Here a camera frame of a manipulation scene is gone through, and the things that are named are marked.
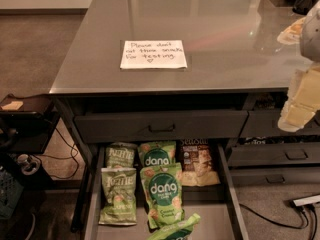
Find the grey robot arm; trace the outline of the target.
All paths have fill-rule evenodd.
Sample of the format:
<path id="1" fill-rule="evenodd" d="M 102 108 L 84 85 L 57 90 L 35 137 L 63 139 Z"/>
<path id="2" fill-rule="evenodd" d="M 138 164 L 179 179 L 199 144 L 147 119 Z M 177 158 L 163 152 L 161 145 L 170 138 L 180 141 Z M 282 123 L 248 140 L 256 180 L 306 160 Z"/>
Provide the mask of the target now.
<path id="1" fill-rule="evenodd" d="M 306 71 L 295 71 L 278 120 L 281 130 L 296 132 L 320 110 L 320 1 L 305 17 L 282 31 L 277 41 L 285 45 L 298 44 L 301 55 L 312 61 Z"/>

